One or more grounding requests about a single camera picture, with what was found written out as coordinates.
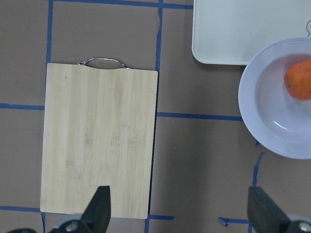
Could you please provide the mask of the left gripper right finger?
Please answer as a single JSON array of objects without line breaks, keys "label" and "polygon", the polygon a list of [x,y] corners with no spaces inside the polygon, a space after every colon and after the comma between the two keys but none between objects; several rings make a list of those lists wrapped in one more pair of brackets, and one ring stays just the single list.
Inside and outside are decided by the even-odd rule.
[{"label": "left gripper right finger", "polygon": [[257,186],[248,189],[247,217],[258,233],[284,233],[291,222],[264,190]]}]

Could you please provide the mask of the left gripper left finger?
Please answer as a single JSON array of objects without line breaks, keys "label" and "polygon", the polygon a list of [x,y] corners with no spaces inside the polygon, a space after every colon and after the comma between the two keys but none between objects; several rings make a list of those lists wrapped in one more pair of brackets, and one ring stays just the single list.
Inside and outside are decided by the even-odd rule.
[{"label": "left gripper left finger", "polygon": [[99,186],[80,220],[86,227],[86,233],[105,233],[110,217],[110,187]]}]

